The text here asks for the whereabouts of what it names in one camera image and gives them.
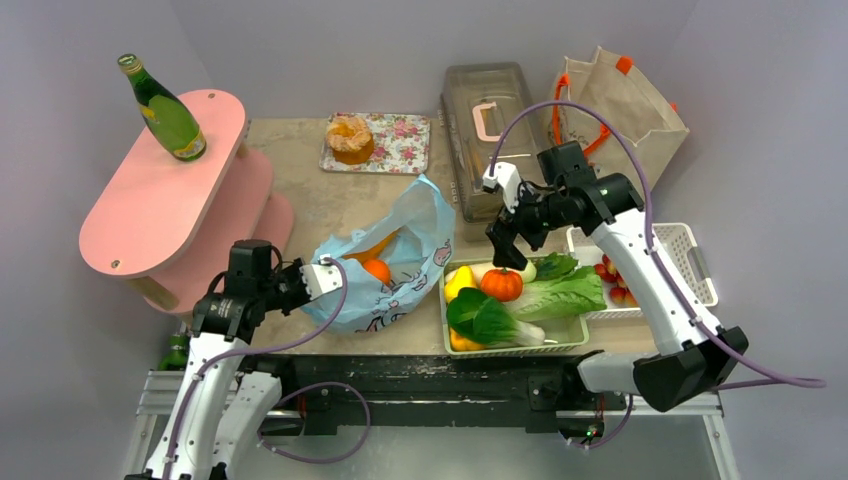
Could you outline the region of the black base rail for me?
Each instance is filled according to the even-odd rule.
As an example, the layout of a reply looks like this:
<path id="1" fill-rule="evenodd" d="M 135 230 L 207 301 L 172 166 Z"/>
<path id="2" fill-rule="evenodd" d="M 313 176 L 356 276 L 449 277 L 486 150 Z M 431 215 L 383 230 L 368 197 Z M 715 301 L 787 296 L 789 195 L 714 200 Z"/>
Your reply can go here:
<path id="1" fill-rule="evenodd" d="M 529 356 L 529 357 L 484 357 L 472 359 L 453 359 L 447 355 L 277 355 L 261 360 L 263 368 L 275 367 L 282 376 L 282 389 L 293 387 L 295 390 L 285 395 L 287 400 L 295 395 L 313 390 L 322 380 L 342 380 L 355 372 L 364 376 L 389 378 L 412 377 L 412 391 L 425 391 L 421 380 L 423 376 L 436 378 L 454 378 L 456 384 L 451 391 L 464 395 L 482 392 L 480 385 L 484 378 L 492 383 L 504 380 L 524 380 L 530 376 L 551 380 L 554 391 L 567 399 L 582 399 L 593 393 L 579 389 L 577 385 L 576 363 L 573 355 L 565 356 Z M 306 414 L 304 412 L 282 411 L 267 415 L 260 427 L 262 434 L 268 437 L 304 435 L 334 435 L 342 426 L 392 426 L 392 427 L 481 427 L 481 428 L 520 428 L 527 433 L 569 434 L 576 438 L 588 432 L 602 436 L 612 428 L 612 418 L 559 418 L 556 415 L 507 415 L 496 410 L 493 422 L 473 425 L 464 417 L 457 422 L 441 421 L 421 424 L 422 416 L 412 417 L 411 426 L 397 423 L 385 424 L 377 417 L 373 418 L 365 400 L 355 407 L 350 400 L 344 401 L 340 409 L 328 412 Z"/>

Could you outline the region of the white daikon radish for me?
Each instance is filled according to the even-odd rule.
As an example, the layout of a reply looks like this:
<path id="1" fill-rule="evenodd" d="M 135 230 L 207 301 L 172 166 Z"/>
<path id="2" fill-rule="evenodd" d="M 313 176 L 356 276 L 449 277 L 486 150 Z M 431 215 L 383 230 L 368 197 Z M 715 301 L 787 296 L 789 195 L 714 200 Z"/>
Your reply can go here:
<path id="1" fill-rule="evenodd" d="M 573 256 L 554 252 L 543 257 L 529 258 L 526 267 L 515 272 L 525 283 L 531 283 L 568 276 L 577 269 L 578 265 L 578 260 Z M 491 262 L 469 264 L 468 267 L 476 284 L 480 284 L 485 273 L 496 269 Z"/>

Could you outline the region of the bread baguette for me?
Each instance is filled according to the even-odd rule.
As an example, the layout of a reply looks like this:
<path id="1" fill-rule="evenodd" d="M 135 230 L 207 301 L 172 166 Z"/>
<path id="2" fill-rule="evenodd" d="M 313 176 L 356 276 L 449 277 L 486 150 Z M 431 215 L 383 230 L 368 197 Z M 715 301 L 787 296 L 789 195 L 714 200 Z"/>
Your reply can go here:
<path id="1" fill-rule="evenodd" d="M 366 261 L 377 259 L 379 255 L 387 248 L 387 246 L 395 239 L 398 231 L 395 230 L 387 237 L 379 241 L 373 247 L 363 250 L 360 252 L 348 253 L 343 256 L 343 259 L 349 260 L 353 259 L 358 261 L 360 264 L 364 264 Z"/>

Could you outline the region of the beige tote bag orange handles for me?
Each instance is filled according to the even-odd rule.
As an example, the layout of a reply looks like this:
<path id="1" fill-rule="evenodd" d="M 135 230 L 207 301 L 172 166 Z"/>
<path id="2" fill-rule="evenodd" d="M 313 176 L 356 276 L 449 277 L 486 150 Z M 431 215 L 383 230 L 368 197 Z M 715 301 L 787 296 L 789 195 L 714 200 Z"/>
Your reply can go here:
<path id="1" fill-rule="evenodd" d="M 585 106 L 603 116 L 633 150 L 654 187 L 690 133 L 659 90 L 634 61 L 597 47 L 589 61 L 566 57 L 551 97 Z M 573 107 L 554 106 L 543 113 L 549 142 L 577 141 L 596 174 L 626 175 L 637 188 L 638 174 L 617 139 L 593 116 Z"/>

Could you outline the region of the napa cabbage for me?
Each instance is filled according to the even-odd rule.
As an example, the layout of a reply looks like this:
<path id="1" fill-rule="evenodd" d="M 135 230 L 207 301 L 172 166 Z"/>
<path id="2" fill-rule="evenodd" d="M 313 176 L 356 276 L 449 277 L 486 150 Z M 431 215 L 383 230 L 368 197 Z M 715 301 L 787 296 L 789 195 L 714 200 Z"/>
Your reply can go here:
<path id="1" fill-rule="evenodd" d="M 556 279 L 535 280 L 504 306 L 518 320 L 539 322 L 603 311 L 607 303 L 601 278 L 592 267 L 580 267 Z"/>

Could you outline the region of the green bok choy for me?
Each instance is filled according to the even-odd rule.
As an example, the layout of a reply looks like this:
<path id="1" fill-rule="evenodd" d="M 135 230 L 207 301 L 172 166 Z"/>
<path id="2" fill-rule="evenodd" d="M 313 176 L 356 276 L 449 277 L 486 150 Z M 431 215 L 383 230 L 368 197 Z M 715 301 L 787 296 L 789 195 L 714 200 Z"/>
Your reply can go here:
<path id="1" fill-rule="evenodd" d="M 446 319 L 459 335 L 487 347 L 536 347 L 546 340 L 542 328 L 518 320 L 500 301 L 478 289 L 462 289 L 447 304 Z"/>

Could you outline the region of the red cherry bunch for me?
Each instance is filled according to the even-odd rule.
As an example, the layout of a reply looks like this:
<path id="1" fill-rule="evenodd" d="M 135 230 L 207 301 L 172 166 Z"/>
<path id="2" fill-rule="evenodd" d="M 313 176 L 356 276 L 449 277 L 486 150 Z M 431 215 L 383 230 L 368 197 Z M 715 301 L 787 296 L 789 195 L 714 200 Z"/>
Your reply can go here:
<path id="1" fill-rule="evenodd" d="M 638 302 L 633 293 L 606 254 L 603 254 L 600 262 L 594 265 L 594 270 L 596 275 L 609 286 L 609 297 L 615 305 L 630 308 L 638 307 Z"/>

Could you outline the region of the yellow bell pepper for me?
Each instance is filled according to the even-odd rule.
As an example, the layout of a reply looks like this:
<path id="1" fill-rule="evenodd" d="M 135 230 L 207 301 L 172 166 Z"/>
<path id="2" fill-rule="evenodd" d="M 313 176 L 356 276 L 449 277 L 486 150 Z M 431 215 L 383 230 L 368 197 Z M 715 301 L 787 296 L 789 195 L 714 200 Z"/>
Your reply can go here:
<path id="1" fill-rule="evenodd" d="M 459 267 L 445 277 L 443 287 L 445 303 L 450 304 L 464 288 L 477 288 L 473 269 L 468 265 Z"/>
<path id="2" fill-rule="evenodd" d="M 486 349 L 485 345 L 462 337 L 452 328 L 449 329 L 449 340 L 451 349 L 457 352 L 481 351 Z"/>

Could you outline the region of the orange fruit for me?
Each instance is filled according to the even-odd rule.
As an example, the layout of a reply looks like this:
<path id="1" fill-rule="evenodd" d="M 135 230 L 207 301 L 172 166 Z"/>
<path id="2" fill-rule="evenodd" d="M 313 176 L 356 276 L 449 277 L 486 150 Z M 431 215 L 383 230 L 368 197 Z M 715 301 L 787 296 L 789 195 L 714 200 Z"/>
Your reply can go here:
<path id="1" fill-rule="evenodd" d="M 372 258 L 367 259 L 362 263 L 363 269 L 379 280 L 383 285 L 390 286 L 392 281 L 392 273 L 389 265 L 384 261 Z"/>

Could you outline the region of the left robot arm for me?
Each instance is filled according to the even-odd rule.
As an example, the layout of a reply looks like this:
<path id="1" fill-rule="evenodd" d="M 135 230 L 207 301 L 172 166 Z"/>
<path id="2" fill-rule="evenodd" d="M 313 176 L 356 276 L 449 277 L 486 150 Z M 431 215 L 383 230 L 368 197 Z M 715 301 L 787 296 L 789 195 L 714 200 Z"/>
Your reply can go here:
<path id="1" fill-rule="evenodd" d="M 296 379 L 261 370 L 248 350 L 267 312 L 311 299 L 309 266 L 265 240 L 240 240 L 193 309 L 186 369 L 165 430 L 139 479 L 233 479 L 260 413 L 297 399 Z"/>

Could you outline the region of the green glass bottle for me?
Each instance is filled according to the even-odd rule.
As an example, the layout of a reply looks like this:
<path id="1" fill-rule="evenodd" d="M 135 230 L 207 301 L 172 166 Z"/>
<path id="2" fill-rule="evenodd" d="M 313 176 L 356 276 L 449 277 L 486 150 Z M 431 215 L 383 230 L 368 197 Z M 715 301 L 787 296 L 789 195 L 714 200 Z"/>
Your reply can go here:
<path id="1" fill-rule="evenodd" d="M 127 77 L 139 111 L 155 140 L 174 158 L 189 162 L 206 151 L 205 136 L 186 105 L 144 67 L 135 54 L 123 54 L 117 64 Z"/>

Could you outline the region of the grey transparent lidded box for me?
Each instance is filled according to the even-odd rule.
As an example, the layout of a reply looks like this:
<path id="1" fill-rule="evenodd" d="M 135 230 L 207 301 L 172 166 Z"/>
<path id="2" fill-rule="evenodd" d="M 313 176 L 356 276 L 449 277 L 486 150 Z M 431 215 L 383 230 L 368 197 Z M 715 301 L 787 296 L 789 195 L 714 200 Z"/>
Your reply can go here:
<path id="1" fill-rule="evenodd" d="M 503 130 L 533 104 L 516 62 L 454 65 L 447 68 L 441 94 L 450 141 L 459 232 L 468 242 L 486 239 L 502 199 L 482 189 L 484 173 Z"/>

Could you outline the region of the orange bundt cake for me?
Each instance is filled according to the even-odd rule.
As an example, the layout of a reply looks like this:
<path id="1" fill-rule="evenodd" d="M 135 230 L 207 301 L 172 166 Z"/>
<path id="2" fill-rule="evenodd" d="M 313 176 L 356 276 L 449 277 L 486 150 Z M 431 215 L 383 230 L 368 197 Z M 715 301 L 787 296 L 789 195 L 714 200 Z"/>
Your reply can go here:
<path id="1" fill-rule="evenodd" d="M 367 162 L 375 149 L 373 134 L 360 116 L 336 116 L 328 124 L 325 141 L 334 159 L 346 165 Z"/>

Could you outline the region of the orange mini pumpkin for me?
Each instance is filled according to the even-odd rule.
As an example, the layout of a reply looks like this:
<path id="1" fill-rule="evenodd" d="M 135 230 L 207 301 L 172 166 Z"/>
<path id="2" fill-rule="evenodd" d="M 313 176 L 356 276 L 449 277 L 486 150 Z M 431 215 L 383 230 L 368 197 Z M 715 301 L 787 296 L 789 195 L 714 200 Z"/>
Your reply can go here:
<path id="1" fill-rule="evenodd" d="M 508 269 L 492 269 L 487 271 L 481 280 L 480 289 L 486 295 L 500 302 L 511 302 L 518 299 L 524 287 L 521 275 Z"/>

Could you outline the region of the blue printed plastic bag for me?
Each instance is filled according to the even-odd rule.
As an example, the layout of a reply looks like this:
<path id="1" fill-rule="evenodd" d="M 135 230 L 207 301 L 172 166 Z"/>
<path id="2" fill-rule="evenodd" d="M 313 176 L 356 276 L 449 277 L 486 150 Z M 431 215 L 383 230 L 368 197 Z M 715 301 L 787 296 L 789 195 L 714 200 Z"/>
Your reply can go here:
<path id="1" fill-rule="evenodd" d="M 302 310 L 337 333 L 377 332 L 411 313 L 442 278 L 455 250 L 456 212 L 438 186 L 420 175 L 382 219 L 342 236 L 330 236 L 314 251 L 339 261 L 347 295 L 337 290 Z"/>

